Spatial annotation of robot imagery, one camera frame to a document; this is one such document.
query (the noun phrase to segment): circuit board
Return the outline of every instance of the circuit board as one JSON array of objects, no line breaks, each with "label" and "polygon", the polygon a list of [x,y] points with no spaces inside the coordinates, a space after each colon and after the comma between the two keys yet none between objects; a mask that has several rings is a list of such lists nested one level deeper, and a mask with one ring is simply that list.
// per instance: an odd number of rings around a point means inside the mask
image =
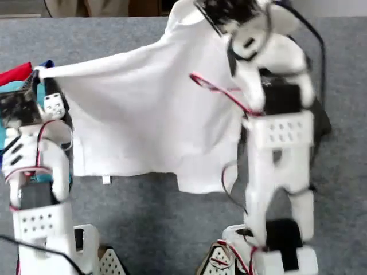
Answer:
[{"label": "circuit board", "polygon": [[42,123],[36,95],[30,88],[0,93],[0,114],[3,128],[12,123],[29,126]]}]

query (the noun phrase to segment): table surface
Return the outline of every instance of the table surface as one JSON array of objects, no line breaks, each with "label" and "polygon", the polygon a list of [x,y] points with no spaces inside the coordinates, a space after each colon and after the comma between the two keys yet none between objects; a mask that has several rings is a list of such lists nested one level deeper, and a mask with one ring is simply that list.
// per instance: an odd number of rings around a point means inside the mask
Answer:
[{"label": "table surface", "polygon": [[[327,112],[334,132],[322,144],[312,181],[320,275],[367,271],[367,120],[365,103],[367,18],[313,20],[328,49]],[[155,42],[166,18],[27,19],[0,21],[0,72],[31,61],[71,64],[125,52]],[[301,30],[296,39],[317,61],[316,40]],[[315,62],[315,79],[317,62]],[[243,198],[247,161],[233,195]],[[0,184],[0,233],[12,234],[9,191]],[[72,191],[75,224],[95,225],[132,275],[188,275],[228,226],[242,223],[241,210],[223,194],[180,193],[172,174],[76,179]],[[275,196],[269,217],[290,214],[284,194]],[[0,270],[14,274],[16,248],[0,245]]]}]

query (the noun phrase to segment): red cloth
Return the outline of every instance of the red cloth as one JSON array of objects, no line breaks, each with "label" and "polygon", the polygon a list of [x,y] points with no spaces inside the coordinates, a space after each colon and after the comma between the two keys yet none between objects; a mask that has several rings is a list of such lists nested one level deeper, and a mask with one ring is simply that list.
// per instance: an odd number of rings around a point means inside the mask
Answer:
[{"label": "red cloth", "polygon": [[0,73],[0,86],[6,85],[13,81],[25,81],[32,73],[32,65],[30,62],[17,66],[5,73]]}]

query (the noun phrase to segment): white towel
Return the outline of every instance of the white towel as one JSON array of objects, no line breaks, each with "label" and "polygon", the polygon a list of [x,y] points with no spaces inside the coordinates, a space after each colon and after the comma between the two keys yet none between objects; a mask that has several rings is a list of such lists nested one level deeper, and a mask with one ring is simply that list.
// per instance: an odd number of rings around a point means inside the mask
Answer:
[{"label": "white towel", "polygon": [[[222,168],[237,159],[242,113],[223,94],[195,84],[192,72],[233,88],[225,43],[192,0],[174,5],[154,44],[42,70],[69,101],[74,174],[173,172],[183,192],[222,192]],[[236,178],[233,167],[229,190]]]}]

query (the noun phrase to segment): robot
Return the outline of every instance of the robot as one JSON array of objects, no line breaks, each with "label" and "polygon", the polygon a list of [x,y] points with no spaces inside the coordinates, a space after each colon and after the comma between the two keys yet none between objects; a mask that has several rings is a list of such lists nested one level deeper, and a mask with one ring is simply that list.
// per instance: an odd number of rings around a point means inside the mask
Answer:
[{"label": "robot", "polygon": [[37,104],[41,69],[35,68],[22,89],[0,94],[6,129],[2,172],[19,244],[17,275],[126,275],[114,250],[100,246],[96,227],[74,226],[69,107],[51,78],[43,80],[44,108]]},{"label": "robot", "polygon": [[[314,116],[309,108],[315,90],[310,60],[289,36],[301,22],[317,33],[282,1],[197,0],[195,5],[227,42],[233,82],[245,103],[231,91],[191,78],[222,91],[243,109],[249,165],[244,224],[224,230],[196,275],[317,275],[317,256],[307,244],[314,235]],[[267,221],[267,209],[279,189],[289,196],[292,218]]]}]

